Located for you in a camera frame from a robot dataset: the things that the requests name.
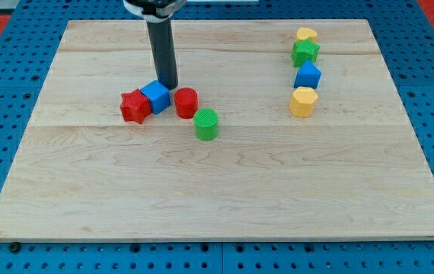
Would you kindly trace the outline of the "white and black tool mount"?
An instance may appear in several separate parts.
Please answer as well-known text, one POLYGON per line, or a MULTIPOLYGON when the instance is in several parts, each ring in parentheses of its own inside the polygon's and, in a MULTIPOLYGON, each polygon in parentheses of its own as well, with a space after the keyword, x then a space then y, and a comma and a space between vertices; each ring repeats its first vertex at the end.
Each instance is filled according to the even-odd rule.
POLYGON ((123 0, 125 9, 150 23, 161 23, 171 18, 187 0, 123 0))

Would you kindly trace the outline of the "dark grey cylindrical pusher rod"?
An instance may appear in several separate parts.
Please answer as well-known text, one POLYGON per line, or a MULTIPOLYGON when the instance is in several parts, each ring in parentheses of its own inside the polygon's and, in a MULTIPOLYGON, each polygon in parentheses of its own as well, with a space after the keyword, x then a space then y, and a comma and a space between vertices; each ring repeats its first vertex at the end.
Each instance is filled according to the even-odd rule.
POLYGON ((147 23, 148 35, 158 81, 169 90, 178 86, 171 19, 147 23))

